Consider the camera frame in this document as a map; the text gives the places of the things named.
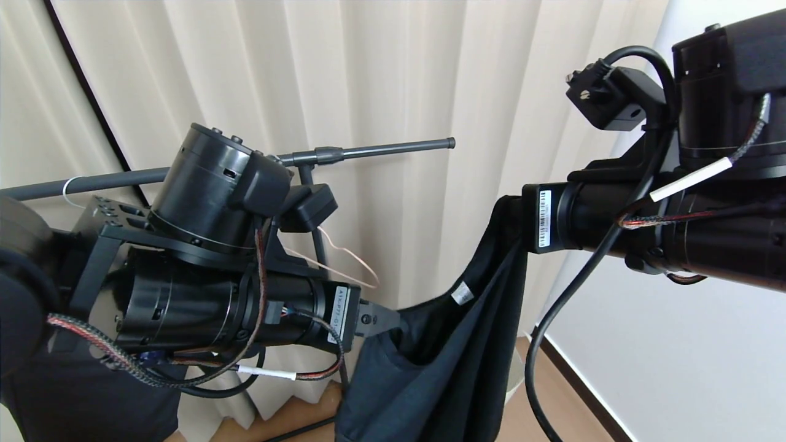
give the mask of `curtain fold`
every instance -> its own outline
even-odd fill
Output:
[[[611,152],[615,134],[572,108],[564,77],[617,47],[652,44],[666,4],[55,2],[132,168],[167,166],[192,122],[276,154],[454,136],[452,151],[314,171],[339,204],[325,229],[379,274],[382,286],[364,297],[392,308],[448,288],[497,197],[564,180]],[[156,191],[145,186],[149,198]],[[313,255],[306,235],[284,241]],[[364,274],[352,258],[328,255]],[[563,259],[530,261],[522,333]],[[268,358],[271,368],[312,370],[332,356],[287,347]],[[266,379],[251,397],[264,417],[289,395],[315,401],[323,388]]]

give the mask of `barcode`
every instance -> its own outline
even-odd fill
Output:
[[[551,190],[538,195],[538,247],[551,245]]]

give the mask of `white cable sleeve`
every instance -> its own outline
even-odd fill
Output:
[[[708,164],[697,171],[687,174],[675,182],[666,184],[658,190],[653,190],[649,193],[649,197],[652,198],[653,202],[658,202],[663,198],[670,197],[671,195],[674,195],[681,190],[685,190],[690,186],[695,186],[702,181],[710,179],[731,167],[732,161],[728,157],[723,157],[712,164]]]
[[[257,374],[259,376],[272,376],[274,378],[284,378],[284,379],[289,379],[291,381],[294,381],[297,377],[297,373],[293,371],[266,370],[264,368],[257,368],[255,366],[245,366],[245,365],[238,365],[237,372]]]

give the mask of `dark baseboard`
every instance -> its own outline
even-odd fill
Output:
[[[541,343],[541,350],[551,359],[551,362],[554,363],[554,366],[556,366],[562,376],[567,380],[567,383],[578,393],[578,397],[582,398],[584,404],[592,411],[592,414],[595,415],[595,418],[601,423],[603,428],[606,429],[609,436],[611,436],[615,442],[633,442],[616,419],[606,410],[606,407],[603,406],[586,386],[584,381],[582,381],[576,372],[573,371],[570,364],[568,364],[556,348],[554,348],[554,345],[549,341],[548,337]]]

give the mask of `hanging black garment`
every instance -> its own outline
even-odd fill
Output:
[[[453,287],[365,341],[337,441],[496,439],[527,266],[521,210],[518,197],[500,198]]]

